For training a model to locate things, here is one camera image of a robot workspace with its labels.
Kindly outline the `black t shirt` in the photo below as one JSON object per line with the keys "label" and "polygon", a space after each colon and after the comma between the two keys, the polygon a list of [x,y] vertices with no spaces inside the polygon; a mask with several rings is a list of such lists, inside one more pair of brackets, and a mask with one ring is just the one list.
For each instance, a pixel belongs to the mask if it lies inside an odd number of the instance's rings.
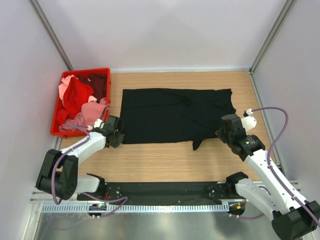
{"label": "black t shirt", "polygon": [[221,118],[234,114],[231,89],[125,89],[120,117],[124,121],[123,143],[162,144],[216,138]]}

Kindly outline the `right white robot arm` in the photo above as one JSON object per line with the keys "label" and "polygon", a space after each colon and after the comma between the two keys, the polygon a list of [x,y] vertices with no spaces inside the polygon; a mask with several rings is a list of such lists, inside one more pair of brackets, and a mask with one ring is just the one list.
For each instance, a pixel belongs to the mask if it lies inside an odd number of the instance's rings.
{"label": "right white robot arm", "polygon": [[243,172],[227,177],[225,192],[231,198],[244,197],[271,222],[281,240],[296,240],[317,229],[320,205],[308,201],[286,179],[268,157],[265,145],[256,135],[248,135],[257,121],[252,114],[240,118],[228,114],[221,118],[218,138],[260,177],[267,190],[256,186]]}

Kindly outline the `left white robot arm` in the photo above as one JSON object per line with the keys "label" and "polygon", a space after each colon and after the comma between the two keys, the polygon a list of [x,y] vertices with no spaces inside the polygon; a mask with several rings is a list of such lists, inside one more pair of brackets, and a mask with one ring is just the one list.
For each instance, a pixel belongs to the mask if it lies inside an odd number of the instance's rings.
{"label": "left white robot arm", "polygon": [[124,121],[109,115],[106,122],[97,119],[89,126],[74,124],[65,126],[84,132],[86,137],[62,150],[48,150],[35,187],[50,194],[57,205],[62,200],[69,200],[74,194],[101,200],[107,194],[105,179],[92,173],[79,176],[79,166],[100,150],[119,147],[125,137]]}

